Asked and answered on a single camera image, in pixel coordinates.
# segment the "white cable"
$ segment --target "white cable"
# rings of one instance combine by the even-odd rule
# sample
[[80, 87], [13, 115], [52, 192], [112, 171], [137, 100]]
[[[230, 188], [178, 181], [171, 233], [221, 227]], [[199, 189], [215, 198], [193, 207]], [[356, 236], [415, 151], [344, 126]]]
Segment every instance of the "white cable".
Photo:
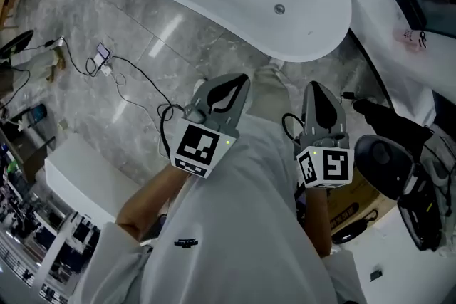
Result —
[[[120, 90], [119, 90], [119, 86], [125, 86], [125, 85], [127, 85], [127, 79], [125, 78], [125, 75], [123, 75], [122, 73], [118, 73], [116, 76], [114, 76], [113, 74], [114, 74], [114, 72], [111, 73], [111, 75], [112, 75], [112, 77], [113, 77], [113, 81], [114, 81], [114, 83], [115, 83], [115, 87], [116, 87], [116, 89], [117, 89], [117, 92], [118, 92], [119, 96], [120, 96], [124, 101], [126, 101], [127, 103], [133, 104], [133, 105], [135, 105], [135, 106], [137, 106], [137, 107], [143, 109], [143, 110], [147, 113], [147, 115], [148, 115], [149, 118], [150, 118], [150, 121], [152, 122], [152, 125], [154, 126], [154, 128], [155, 128], [155, 130], [157, 131], [158, 136], [159, 136], [159, 137], [158, 137], [157, 152], [158, 152], [158, 154], [159, 154], [161, 157], [163, 157], [163, 158], [165, 158], [165, 159], [169, 159], [167, 156], [165, 156], [165, 155], [164, 155], [163, 153], [161, 153], [161, 151], [160, 151], [160, 145], [162, 144], [162, 134], [161, 134], [160, 131], [158, 130], [157, 126], [155, 125], [155, 122], [154, 122], [154, 120], [152, 119], [152, 117], [150, 116], [149, 111], [146, 109], [146, 107], [142, 106], [141, 104], [137, 104], [137, 103], [132, 102], [131, 100], [125, 99], [125, 98], [123, 97], [122, 93], [121, 93]], [[123, 77], [123, 83], [119, 83], [119, 82], [118, 82], [118, 80], [117, 80], [118, 76], [122, 76], [122, 77]]]

